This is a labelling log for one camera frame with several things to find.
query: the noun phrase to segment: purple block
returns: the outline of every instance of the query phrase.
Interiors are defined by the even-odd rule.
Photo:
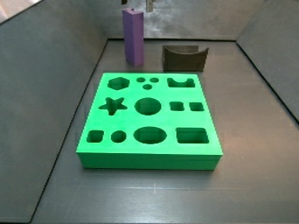
[[[144,64],[144,13],[123,9],[126,60],[135,67]]]

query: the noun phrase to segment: gray tabletop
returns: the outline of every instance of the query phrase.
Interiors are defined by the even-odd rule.
[[[163,45],[210,47],[200,73],[225,156],[215,171],[82,167],[80,132],[103,72],[162,72]],[[234,42],[144,43],[144,65],[108,41],[34,223],[299,222],[298,125]]]

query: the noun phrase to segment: green foam block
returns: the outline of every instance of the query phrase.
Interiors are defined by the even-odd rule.
[[[104,73],[78,154],[86,168],[214,170],[222,148],[198,75]]]

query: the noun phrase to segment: metal wall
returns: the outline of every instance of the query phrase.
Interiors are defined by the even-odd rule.
[[[218,168],[84,169],[75,149],[102,73],[160,73],[164,45],[210,48],[200,83],[225,152]],[[32,223],[299,223],[298,125],[238,45],[147,40],[140,67],[123,52],[124,42],[108,41]]]
[[[144,13],[144,37],[154,39],[237,40],[265,0],[156,0],[154,12]],[[146,11],[146,0],[90,1],[103,31],[123,38],[122,9]]]
[[[83,0],[0,26],[0,221],[28,222],[107,38]]]
[[[238,43],[299,120],[299,1],[267,0]]]

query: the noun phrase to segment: square hole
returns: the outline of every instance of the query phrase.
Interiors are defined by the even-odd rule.
[[[183,103],[180,101],[171,101],[171,110],[172,111],[184,111]]]
[[[203,105],[200,102],[191,102],[191,111],[203,111]]]
[[[179,144],[207,144],[210,142],[207,131],[203,128],[178,128],[176,138]]]
[[[88,133],[88,143],[98,144],[103,141],[104,131],[103,130],[92,130]]]

